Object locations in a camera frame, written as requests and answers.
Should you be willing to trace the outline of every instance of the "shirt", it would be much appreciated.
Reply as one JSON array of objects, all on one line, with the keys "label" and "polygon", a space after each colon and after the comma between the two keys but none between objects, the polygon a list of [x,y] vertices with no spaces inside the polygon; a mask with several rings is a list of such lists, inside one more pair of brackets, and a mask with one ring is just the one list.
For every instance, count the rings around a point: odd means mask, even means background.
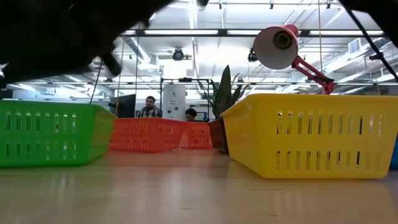
[{"label": "shirt", "polygon": [[160,109],[154,106],[151,110],[147,110],[146,107],[143,107],[140,112],[138,112],[137,118],[161,118],[162,113]]}]

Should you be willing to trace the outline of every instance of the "person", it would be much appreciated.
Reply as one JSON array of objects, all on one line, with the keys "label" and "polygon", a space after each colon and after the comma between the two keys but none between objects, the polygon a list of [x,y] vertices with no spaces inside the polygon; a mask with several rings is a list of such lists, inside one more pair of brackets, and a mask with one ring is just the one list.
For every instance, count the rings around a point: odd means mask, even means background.
[{"label": "person", "polygon": [[195,117],[197,116],[197,111],[193,108],[189,108],[185,111],[185,119],[187,121],[195,121]]},{"label": "person", "polygon": [[155,106],[155,98],[148,96],[145,99],[145,107],[137,114],[137,118],[161,118],[162,112]]}]

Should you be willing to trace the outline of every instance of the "plastic basket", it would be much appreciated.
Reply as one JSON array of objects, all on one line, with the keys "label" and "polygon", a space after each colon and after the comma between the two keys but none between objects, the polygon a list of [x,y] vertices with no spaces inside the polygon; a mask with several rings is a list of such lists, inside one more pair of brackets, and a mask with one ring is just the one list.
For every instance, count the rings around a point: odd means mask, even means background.
[{"label": "plastic basket", "polygon": [[0,167],[86,164],[109,149],[115,118],[98,105],[0,101]]},{"label": "plastic basket", "polygon": [[181,137],[180,147],[186,149],[212,149],[208,123],[186,122]]},{"label": "plastic basket", "polygon": [[182,121],[162,118],[121,118],[114,124],[111,150],[162,152],[178,148]]},{"label": "plastic basket", "polygon": [[249,95],[223,114],[230,156],[266,178],[383,178],[398,97]]},{"label": "plastic basket", "polygon": [[394,151],[392,153],[390,169],[394,169],[394,170],[398,169],[398,136],[396,139],[396,144],[394,146]]}]

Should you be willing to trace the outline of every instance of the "potted plant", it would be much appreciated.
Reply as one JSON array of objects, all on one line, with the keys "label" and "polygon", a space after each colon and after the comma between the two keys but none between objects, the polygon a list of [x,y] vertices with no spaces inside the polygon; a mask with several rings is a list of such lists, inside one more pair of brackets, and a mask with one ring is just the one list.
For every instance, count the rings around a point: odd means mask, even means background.
[{"label": "potted plant", "polygon": [[225,154],[229,154],[229,151],[226,141],[224,121],[221,114],[228,108],[232,107],[237,100],[243,96],[244,91],[249,88],[249,85],[246,85],[243,89],[242,85],[238,85],[237,89],[232,93],[232,86],[234,85],[234,81],[238,75],[239,74],[235,75],[231,82],[231,71],[229,69],[229,65],[227,65],[224,69],[220,83],[215,83],[213,80],[210,80],[211,85],[213,86],[214,99],[209,97],[210,95],[206,93],[205,87],[199,82],[199,86],[204,91],[207,100],[213,108],[213,113],[216,118],[215,121],[209,122],[213,147]]}]

